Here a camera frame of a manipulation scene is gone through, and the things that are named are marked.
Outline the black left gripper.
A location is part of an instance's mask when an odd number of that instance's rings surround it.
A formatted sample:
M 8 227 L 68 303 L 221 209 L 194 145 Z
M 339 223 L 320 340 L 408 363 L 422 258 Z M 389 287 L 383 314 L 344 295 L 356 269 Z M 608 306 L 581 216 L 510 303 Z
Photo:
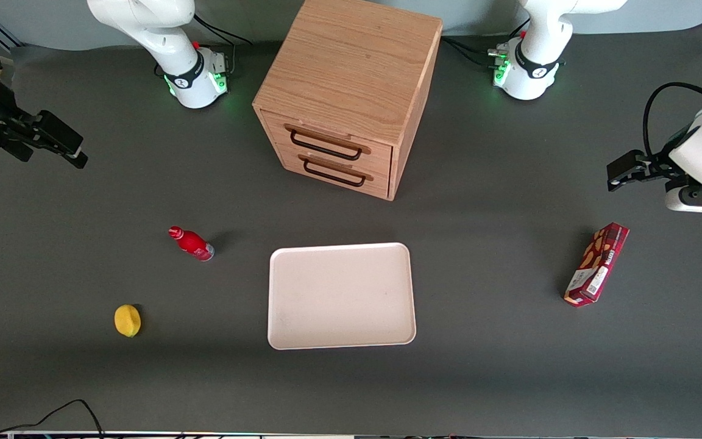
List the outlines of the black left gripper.
M 632 182 L 651 182 L 665 179 L 682 182 L 688 179 L 686 172 L 667 154 L 646 155 L 633 149 L 607 165 L 608 192 L 614 192 Z

